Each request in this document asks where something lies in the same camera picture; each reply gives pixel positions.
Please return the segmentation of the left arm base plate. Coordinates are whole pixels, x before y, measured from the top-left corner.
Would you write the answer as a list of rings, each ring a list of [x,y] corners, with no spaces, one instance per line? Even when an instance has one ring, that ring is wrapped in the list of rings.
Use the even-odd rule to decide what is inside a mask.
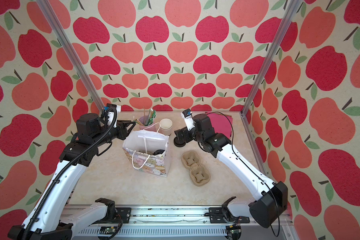
[[[110,207],[107,209],[106,216],[99,221],[97,224],[118,224],[123,222],[128,224],[131,216],[131,208],[115,208]]]

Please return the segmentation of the white patterned gift bag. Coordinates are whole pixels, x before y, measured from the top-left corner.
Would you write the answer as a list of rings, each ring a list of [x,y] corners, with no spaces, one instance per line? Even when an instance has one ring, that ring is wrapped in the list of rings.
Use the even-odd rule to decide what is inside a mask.
[[[168,176],[171,165],[169,136],[159,131],[132,131],[124,140],[123,150],[135,170]]]

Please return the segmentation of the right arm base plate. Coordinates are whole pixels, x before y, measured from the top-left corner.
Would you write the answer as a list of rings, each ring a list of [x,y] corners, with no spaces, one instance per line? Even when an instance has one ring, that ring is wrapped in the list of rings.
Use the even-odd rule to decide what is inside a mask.
[[[248,217],[234,217],[227,208],[211,207],[208,212],[204,214],[209,217],[211,224],[249,224]]]

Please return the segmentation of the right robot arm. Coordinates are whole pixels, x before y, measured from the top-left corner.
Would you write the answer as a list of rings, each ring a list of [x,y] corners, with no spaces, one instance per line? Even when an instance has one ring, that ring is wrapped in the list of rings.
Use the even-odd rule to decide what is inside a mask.
[[[255,168],[234,146],[234,140],[216,133],[208,114],[192,115],[187,109],[181,113],[186,126],[175,131],[174,144],[183,147],[196,141],[206,153],[224,163],[248,188],[252,200],[236,198],[223,204],[230,217],[252,217],[263,228],[270,227],[287,209],[288,187],[274,182]]]

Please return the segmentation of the cardboard cup carrier stack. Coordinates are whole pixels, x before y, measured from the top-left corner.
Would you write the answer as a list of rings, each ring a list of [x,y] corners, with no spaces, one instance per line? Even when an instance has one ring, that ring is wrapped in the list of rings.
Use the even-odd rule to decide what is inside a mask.
[[[211,180],[208,169],[203,165],[201,157],[195,151],[188,151],[182,154],[181,161],[183,166],[190,171],[192,183],[201,187]]]

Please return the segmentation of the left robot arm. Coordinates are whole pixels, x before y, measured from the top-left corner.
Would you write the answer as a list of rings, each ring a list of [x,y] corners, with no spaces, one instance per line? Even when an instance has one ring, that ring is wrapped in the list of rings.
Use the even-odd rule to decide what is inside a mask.
[[[136,125],[133,121],[118,120],[113,107],[101,115],[84,114],[77,121],[77,132],[59,157],[57,169],[30,215],[21,225],[8,232],[11,240],[70,240],[92,224],[116,224],[120,229],[123,219],[115,202],[100,198],[94,204],[67,219],[61,219],[64,207],[80,177],[99,147],[112,145],[114,139],[125,140]]]

